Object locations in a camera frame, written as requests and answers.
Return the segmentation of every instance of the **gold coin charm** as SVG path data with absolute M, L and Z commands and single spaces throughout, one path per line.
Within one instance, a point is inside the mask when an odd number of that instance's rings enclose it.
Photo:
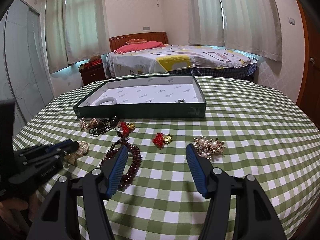
M 134 128 L 136 128 L 134 123 L 127 123 L 126 126 L 130 129 L 133 130 Z
M 163 141 L 165 144 L 169 144 L 170 142 L 173 141 L 173 135 L 171 135 L 171 134 L 165 135 L 163 137 Z

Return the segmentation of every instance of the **wardrobe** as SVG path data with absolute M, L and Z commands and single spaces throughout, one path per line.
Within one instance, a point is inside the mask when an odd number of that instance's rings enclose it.
M 53 99 L 41 56 L 39 18 L 15 0 L 0 21 L 0 101 L 16 101 L 14 136 Z

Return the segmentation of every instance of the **black bead necklace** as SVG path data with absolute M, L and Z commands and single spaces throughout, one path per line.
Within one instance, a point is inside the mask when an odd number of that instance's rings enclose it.
M 133 182 L 134 177 L 137 174 L 137 171 L 141 164 L 141 154 L 140 149 L 130 143 L 128 143 L 128 136 L 129 135 L 122 135 L 120 131 L 117 131 L 117 135 L 120 137 L 119 140 L 117 140 L 115 143 L 112 144 L 110 149 L 108 150 L 106 156 L 102 159 L 100 163 L 100 167 L 103 165 L 103 163 L 106 160 L 112 159 L 115 154 L 119 151 L 118 149 L 115 149 L 115 147 L 119 144 L 124 145 L 128 148 L 128 151 L 132 153 L 132 163 L 129 167 L 129 170 L 126 174 L 122 175 L 120 183 L 119 183 L 119 189 L 123 189 L 128 184 L 131 184 Z
M 92 125 L 92 128 L 89 129 L 89 133 L 93 137 L 98 137 L 99 135 L 115 128 L 118 125 L 118 122 L 119 118 L 117 118 L 116 116 L 109 119 L 92 119 L 89 123 L 89 125 Z

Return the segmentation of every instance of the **blue gripper pad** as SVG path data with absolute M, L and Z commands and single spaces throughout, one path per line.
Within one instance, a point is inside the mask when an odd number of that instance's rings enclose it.
M 107 191 L 106 191 L 106 196 L 110 199 L 117 191 L 119 182 L 121 180 L 124 167 L 127 163 L 128 160 L 128 149 L 127 147 L 123 147 L 122 151 L 117 154 L 117 160 L 116 163 L 113 166 L 113 169 L 109 175 L 108 178 L 108 185 L 107 186 Z
M 206 187 L 206 176 L 198 161 L 198 157 L 199 155 L 194 151 L 192 144 L 189 144 L 186 148 L 188 166 L 196 184 L 197 191 L 205 197 L 208 193 L 208 189 Z

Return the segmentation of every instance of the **jewelry box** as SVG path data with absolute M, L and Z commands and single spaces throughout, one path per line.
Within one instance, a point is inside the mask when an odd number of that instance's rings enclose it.
M 192 75 L 155 75 L 106 81 L 79 101 L 79 118 L 203 118 L 207 102 Z

